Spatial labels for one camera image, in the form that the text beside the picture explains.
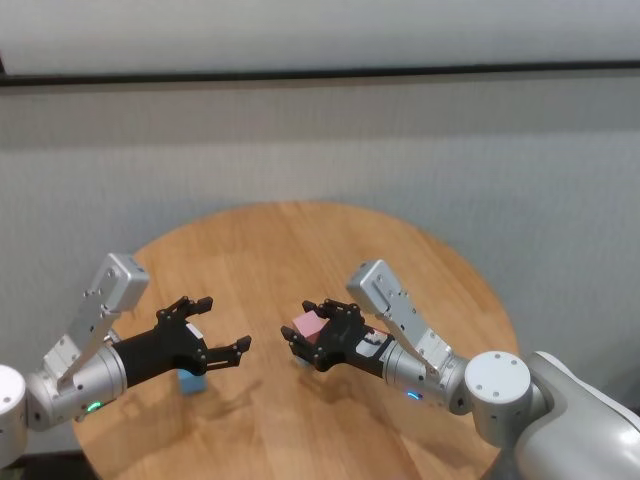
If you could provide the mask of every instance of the blue cube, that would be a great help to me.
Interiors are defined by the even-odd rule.
[[[205,375],[191,375],[186,370],[178,370],[178,380],[180,380],[180,391],[183,395],[192,395],[204,392],[207,389],[207,377]]]

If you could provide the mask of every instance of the green led light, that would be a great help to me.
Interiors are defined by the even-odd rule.
[[[100,407],[102,406],[102,402],[93,402],[91,405],[89,405],[87,407],[87,412],[91,413],[91,412],[95,412],[96,410],[98,410]]]

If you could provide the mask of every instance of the small block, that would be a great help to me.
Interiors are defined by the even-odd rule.
[[[293,324],[298,332],[300,332],[300,335],[311,343],[315,343],[320,330],[322,330],[326,323],[327,320],[318,317],[313,310],[293,319]]]
[[[178,380],[180,381],[180,391],[183,395],[204,392],[207,389],[207,378],[205,375],[191,375],[186,370],[178,370]]]

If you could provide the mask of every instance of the metal bracket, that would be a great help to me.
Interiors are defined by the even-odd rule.
[[[403,349],[439,379],[454,352],[424,321],[384,260],[363,263],[347,284],[347,290],[366,312],[382,320]]]
[[[44,356],[43,368],[60,389],[103,345],[113,322],[132,310],[149,275],[130,255],[110,253],[102,262],[69,330]]]

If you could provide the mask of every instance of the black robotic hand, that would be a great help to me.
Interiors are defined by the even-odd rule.
[[[200,331],[187,318],[211,310],[213,299],[198,301],[182,297],[167,308],[158,310],[157,325],[144,333],[115,343],[116,350],[132,387],[161,373],[180,368],[192,375],[209,370],[237,367],[242,354],[249,350],[251,337],[218,348],[208,348]]]
[[[380,357],[393,336],[366,325],[358,305],[331,299],[316,305],[306,300],[302,308],[305,312],[314,311],[328,321],[313,343],[292,328],[283,326],[280,329],[295,356],[311,363],[320,372],[338,363],[347,363],[382,377],[384,364]]]

